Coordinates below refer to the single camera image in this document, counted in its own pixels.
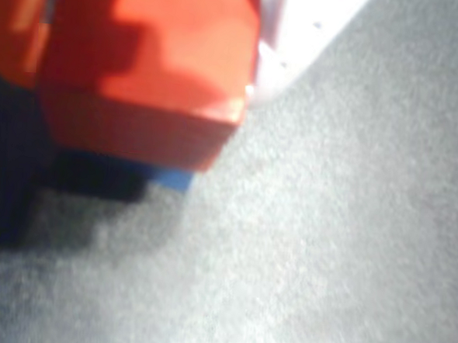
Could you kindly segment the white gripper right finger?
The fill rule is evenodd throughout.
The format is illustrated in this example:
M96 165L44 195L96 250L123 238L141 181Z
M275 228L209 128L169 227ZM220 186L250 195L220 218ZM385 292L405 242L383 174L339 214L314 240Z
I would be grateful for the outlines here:
M371 0L261 0L251 101L285 92Z

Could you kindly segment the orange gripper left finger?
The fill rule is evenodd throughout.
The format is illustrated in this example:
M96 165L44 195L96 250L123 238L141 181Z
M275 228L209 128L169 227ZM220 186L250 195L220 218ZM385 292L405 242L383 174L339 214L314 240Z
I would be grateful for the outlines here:
M50 30L47 0L0 0L0 76L32 88Z

